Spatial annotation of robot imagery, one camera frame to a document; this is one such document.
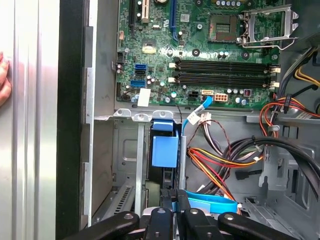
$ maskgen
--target blue sata port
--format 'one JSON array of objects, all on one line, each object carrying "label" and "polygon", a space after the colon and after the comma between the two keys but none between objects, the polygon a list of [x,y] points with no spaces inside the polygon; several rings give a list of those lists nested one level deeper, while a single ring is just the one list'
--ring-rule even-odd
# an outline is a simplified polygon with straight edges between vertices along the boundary
[{"label": "blue sata port", "polygon": [[148,65],[147,64],[136,64],[134,65],[134,74],[136,75],[146,75]]},{"label": "blue sata port", "polygon": [[147,64],[136,64],[134,65],[134,69],[135,70],[146,70],[147,71]]},{"label": "blue sata port", "polygon": [[130,86],[134,88],[143,88],[146,86],[146,81],[144,80],[131,80]]}]

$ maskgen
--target green circuit board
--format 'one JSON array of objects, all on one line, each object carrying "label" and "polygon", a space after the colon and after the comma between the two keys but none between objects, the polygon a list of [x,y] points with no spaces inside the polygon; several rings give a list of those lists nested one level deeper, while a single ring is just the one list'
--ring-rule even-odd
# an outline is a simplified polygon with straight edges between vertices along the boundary
[{"label": "green circuit board", "polygon": [[[142,79],[145,81],[143,87],[151,89],[150,105],[173,105],[173,101],[168,103],[165,96],[174,93],[174,101],[177,104],[197,106],[204,100],[201,96],[202,90],[212,90],[214,94],[228,95],[227,101],[215,101],[212,107],[261,109],[270,101],[272,90],[268,87],[249,87],[250,95],[244,96],[243,90],[248,87],[236,87],[237,93],[234,93],[234,87],[231,87],[232,93],[228,93],[227,90],[230,91],[230,87],[227,85],[203,84],[199,81],[198,84],[182,86],[176,82],[169,82],[168,79],[172,77],[174,71],[169,64],[174,62],[175,57],[183,60],[277,64],[279,55],[277,48],[244,49],[235,41],[243,27],[243,23],[238,20],[240,13],[245,10],[280,6],[283,5],[283,0],[175,0],[175,30],[171,28],[170,19],[173,0],[163,4],[149,0],[147,22],[137,19],[137,14],[142,12],[138,1],[119,1],[117,54],[121,59],[121,69],[116,74],[117,101],[132,103],[137,101],[140,88],[131,85],[131,81],[136,78],[135,64],[147,65],[147,73]],[[233,6],[232,2],[240,2],[240,4]],[[132,4],[135,20],[130,26]],[[224,17],[227,17],[229,22],[224,23],[221,19]],[[258,40],[265,36],[280,36],[282,18],[282,13],[279,12],[257,17],[255,38]],[[211,27],[213,21],[219,21],[215,30]],[[174,37],[173,32],[176,34],[182,32],[182,37],[178,38],[177,35]],[[197,56],[194,56],[195,49],[200,52]],[[227,52],[228,55],[221,57],[219,55],[221,52]],[[148,76],[154,80],[151,84],[148,84]],[[252,76],[248,73],[246,77],[250,79]],[[198,96],[190,98],[190,92],[198,92]],[[243,99],[246,100],[246,104],[241,104]]]}]

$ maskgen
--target motherboard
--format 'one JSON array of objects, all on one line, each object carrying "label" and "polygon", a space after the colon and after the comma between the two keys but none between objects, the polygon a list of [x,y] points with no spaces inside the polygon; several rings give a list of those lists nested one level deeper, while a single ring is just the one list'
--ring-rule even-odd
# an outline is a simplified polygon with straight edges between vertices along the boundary
[{"label": "motherboard", "polygon": [[[247,11],[284,0],[120,0],[116,99],[149,105],[261,109],[275,91],[279,49],[274,42],[246,48]],[[254,38],[282,34],[283,14],[257,14]]]}]

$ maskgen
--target finger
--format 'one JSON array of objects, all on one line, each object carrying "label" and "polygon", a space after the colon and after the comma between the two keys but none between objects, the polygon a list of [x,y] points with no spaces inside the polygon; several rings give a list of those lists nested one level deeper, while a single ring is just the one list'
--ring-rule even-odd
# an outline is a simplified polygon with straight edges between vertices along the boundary
[{"label": "finger", "polygon": [[10,97],[12,90],[11,83],[8,79],[5,79],[2,88],[0,88],[0,107],[5,103],[5,101]]},{"label": "finger", "polygon": [[0,87],[6,80],[8,69],[9,61],[6,59],[2,59],[2,61],[0,61]]}]

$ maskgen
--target hand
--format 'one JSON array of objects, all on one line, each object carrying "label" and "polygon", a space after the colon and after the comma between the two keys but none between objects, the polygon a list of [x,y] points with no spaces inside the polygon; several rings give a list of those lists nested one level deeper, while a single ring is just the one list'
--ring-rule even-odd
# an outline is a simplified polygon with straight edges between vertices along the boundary
[{"label": "hand", "polygon": [[0,51],[0,106],[5,103],[11,94],[11,84],[8,81],[7,73],[9,61],[4,59],[4,53]]}]

